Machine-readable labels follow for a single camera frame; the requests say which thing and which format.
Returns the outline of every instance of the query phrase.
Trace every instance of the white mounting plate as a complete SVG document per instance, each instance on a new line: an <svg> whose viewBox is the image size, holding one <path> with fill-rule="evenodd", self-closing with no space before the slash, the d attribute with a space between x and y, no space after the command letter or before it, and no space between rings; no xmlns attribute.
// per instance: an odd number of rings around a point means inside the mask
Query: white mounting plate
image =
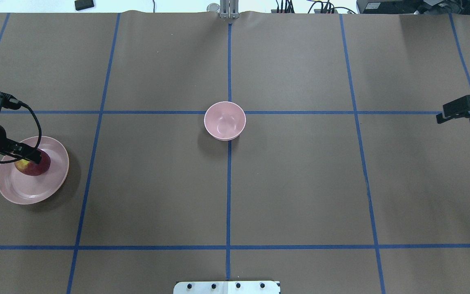
<svg viewBox="0 0 470 294"><path fill-rule="evenodd" d="M280 294L279 281L179 282L173 294Z"/></svg>

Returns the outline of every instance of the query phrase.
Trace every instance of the bowl rim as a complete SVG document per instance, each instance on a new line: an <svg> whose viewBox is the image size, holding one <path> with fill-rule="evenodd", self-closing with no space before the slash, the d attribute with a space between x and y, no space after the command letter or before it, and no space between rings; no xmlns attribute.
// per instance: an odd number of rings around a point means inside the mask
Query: bowl rim
<svg viewBox="0 0 470 294"><path fill-rule="evenodd" d="M235 106L237 106L241 111L242 111L242 115L244 117L244 125L242 125L242 129L237 132L237 134L235 136L232 136L232 137L229 137L229 138L222 138L222 137L218 137L218 136L215 136L214 134L212 134L210 132L210 130L208 129L207 125L206 125L206 116L208 115L208 112L211 108L213 108L213 106L217 105L217 104L225 104L225 103L228 103L228 104L233 104ZM208 110L204 113L204 127L206 128L207 132L215 139L217 140L220 140L220 141L230 141L230 140L233 140L235 138L237 138L238 136L240 136L240 134L242 133L242 131L244 130L244 128L246 127L246 112L244 112L244 109L242 107L240 107L237 103L234 103L234 102L231 102L231 101L219 101L217 103L214 103L213 105L211 105Z"/></svg>

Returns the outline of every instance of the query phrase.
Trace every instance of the plate rim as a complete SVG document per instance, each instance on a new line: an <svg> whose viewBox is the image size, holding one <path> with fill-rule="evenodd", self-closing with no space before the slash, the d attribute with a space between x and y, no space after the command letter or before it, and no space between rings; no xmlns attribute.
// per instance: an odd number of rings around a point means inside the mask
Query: plate rim
<svg viewBox="0 0 470 294"><path fill-rule="evenodd" d="M30 137L30 138L26 138L26 139L20 141L20 143L25 142L25 141L27 141L27 140L31 140L31 139L36 139L37 137L38 137L38 136L32 136L32 137ZM54 139L54 138L52 138L52 137L50 137L50 136L41 136L41 140L43 140L43 138L48 138L48 139L50 139L50 140L53 140L55 143L59 144L59 145L63 148L64 154L67 156L67 160L68 160L68 161L67 161L67 171L65 171L65 175L63 176L63 180L60 182L59 186L57 186L57 188L55 188L55 189L53 190L53 192L52 192L50 195L48 195L48 196L46 196L46 197L44 197L44 198L39 198L38 201L35 201L35 199L34 199L34 201L32 201L32 202L30 202L30 203L19 203L19 202L13 201L13 200L11 200L11 199L8 199L8 197L1 191L1 187L0 187L0 194L1 194L6 200L10 201L11 203L15 203L15 204L19 204L19 205L30 205L30 204L39 203L39 202L41 202L41 201L43 201L43 200L45 200L45 199L48 199L48 198L51 197L52 195L54 195L54 194L59 190L59 188L61 188L61 186L63 186L65 180L67 179L67 176L68 176L68 174L69 174L69 169L70 169L70 156L69 156L69 153L68 153L66 147L64 147L64 145L63 145L61 142L59 142L58 140L56 140L56 139ZM10 156L3 156L3 158L2 158L1 160L12 160L12 159L13 159L13 158L10 157Z"/></svg>

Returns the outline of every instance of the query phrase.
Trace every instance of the cable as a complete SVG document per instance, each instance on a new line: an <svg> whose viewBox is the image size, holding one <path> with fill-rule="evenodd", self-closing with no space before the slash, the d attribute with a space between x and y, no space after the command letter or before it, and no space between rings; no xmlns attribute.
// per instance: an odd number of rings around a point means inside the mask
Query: cable
<svg viewBox="0 0 470 294"><path fill-rule="evenodd" d="M332 8L332 13L335 13L335 9L337 8L343 8L343 9L347 9L348 11L351 11L351 13L353 14L356 14L354 11L352 11L351 9L347 8L347 7L341 7L341 6L338 6L338 7L333 7Z"/></svg>
<svg viewBox="0 0 470 294"><path fill-rule="evenodd" d="M19 102L19 104L21 106L23 106L24 108L28 109L28 111L30 112L30 114L32 114L32 117L34 117L34 121L35 121L35 124L37 125L38 127L38 141L37 143L35 144L35 147L34 147L34 150L30 151L29 154L25 155L25 156L21 156L19 158L16 158L16 159L13 159L13 160L6 160L6 161L0 161L0 164L3 164L3 163L12 163L12 162L17 162L17 161L20 161L22 159L25 159L27 158L28 156L31 156L32 153L34 153L35 151L37 151L38 147L39 147L39 144L41 143L41 135L42 135L42 131L41 131L41 125L39 125L39 119L38 117L35 115L34 111L32 110L32 108L30 106L28 106L27 104L23 103L23 102Z"/></svg>
<svg viewBox="0 0 470 294"><path fill-rule="evenodd" d="M317 3L320 3L320 4L321 4L321 5L320 5L320 10L321 10L320 13L325 13L324 11L326 11L326 13L327 13L327 11L329 11L329 10L333 9L333 7L335 7L335 6L334 6L331 2L329 2L329 1L328 1L328 2L313 1L313 0L307 0L307 1L313 2L313 4L311 5L311 7L310 7L309 10L308 10L308 13L311 12L311 9L312 9L313 6L315 6L315 4L317 4Z"/></svg>
<svg viewBox="0 0 470 294"><path fill-rule="evenodd" d="M322 2L322 1L313 1L313 4L311 4L311 7L310 7L309 10L308 10L308 13L311 12L311 9L312 9L313 6L315 6L315 4L317 4L317 3L320 3L320 4L321 4L320 9L322 9L322 8L324 7L324 2Z"/></svg>

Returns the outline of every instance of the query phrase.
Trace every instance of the red apple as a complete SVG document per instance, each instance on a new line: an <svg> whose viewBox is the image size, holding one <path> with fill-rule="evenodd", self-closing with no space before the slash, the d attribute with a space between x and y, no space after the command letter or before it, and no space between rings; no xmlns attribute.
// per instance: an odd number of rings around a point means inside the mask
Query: red apple
<svg viewBox="0 0 470 294"><path fill-rule="evenodd" d="M42 175L48 171L50 168L50 156L43 150L38 150L41 152L41 161L39 164L22 159L13 163L16 169L28 176Z"/></svg>

